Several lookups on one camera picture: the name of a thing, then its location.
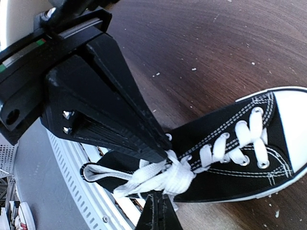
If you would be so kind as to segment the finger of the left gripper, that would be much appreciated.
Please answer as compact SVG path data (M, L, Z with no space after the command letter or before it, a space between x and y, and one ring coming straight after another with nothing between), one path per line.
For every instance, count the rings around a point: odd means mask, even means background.
M154 163L166 159L149 125L81 57L73 55L53 67L44 83L41 123L56 137Z
M132 76L115 39L102 34L86 45L92 55L91 67L122 99L132 121L125 121L129 130L137 134L147 146L159 150L172 148L171 141L155 119Z

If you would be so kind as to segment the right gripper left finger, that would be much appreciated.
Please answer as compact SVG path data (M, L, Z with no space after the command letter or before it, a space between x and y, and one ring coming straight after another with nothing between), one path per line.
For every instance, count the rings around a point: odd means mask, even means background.
M157 193L152 193L147 196L140 219L135 227L136 230L159 229L158 201Z

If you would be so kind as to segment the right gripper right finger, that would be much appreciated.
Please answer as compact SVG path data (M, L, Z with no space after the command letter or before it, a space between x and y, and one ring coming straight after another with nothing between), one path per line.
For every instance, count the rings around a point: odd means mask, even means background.
M168 195L159 199L159 229L183 230Z

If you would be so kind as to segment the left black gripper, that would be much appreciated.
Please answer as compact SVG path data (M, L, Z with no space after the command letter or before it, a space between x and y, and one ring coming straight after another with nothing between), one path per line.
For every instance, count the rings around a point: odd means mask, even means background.
M17 144L33 122L41 119L46 74L73 55L91 67L92 55L86 51L86 45L107 34L111 18L111 13L103 8L86 11L55 29L41 28L1 53L1 60L5 60L26 46L35 45L0 74L0 132L10 144Z

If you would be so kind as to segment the black white canvas sneaker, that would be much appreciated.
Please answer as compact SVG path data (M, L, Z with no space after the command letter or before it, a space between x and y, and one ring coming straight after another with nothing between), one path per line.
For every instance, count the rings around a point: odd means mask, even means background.
M115 150L81 167L81 177L115 197L221 203L262 198L307 173L307 90L260 91L169 133L158 163Z

